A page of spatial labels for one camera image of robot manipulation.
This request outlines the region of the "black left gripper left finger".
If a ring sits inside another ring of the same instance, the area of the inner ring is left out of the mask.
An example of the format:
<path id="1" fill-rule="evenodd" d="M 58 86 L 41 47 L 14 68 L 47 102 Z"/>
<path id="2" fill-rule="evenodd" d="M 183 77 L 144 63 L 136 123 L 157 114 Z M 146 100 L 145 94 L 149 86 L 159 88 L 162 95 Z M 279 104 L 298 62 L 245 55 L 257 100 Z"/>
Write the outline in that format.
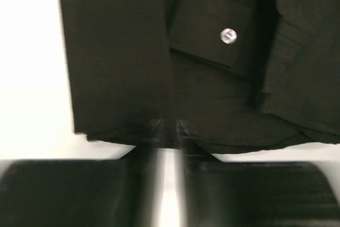
<path id="1" fill-rule="evenodd" d="M 118 158 L 1 160 L 1 226 L 152 226 L 162 129 Z"/>

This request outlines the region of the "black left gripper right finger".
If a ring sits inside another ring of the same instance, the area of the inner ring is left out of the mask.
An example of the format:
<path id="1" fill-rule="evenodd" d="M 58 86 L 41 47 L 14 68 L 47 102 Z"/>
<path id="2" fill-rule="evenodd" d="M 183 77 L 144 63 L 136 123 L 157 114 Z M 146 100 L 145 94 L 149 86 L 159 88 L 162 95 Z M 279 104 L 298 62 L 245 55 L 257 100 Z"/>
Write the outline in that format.
<path id="1" fill-rule="evenodd" d="M 338 162 L 221 160 L 177 122 L 188 226 L 339 226 Z"/>

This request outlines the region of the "black long sleeve shirt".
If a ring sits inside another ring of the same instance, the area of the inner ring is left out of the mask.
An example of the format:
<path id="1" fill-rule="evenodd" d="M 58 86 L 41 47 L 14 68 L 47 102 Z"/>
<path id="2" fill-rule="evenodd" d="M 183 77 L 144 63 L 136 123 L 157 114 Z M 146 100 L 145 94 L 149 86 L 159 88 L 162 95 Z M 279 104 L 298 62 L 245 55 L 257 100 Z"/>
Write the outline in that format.
<path id="1" fill-rule="evenodd" d="M 74 132 L 212 153 L 339 143 L 339 0 L 60 0 Z"/>

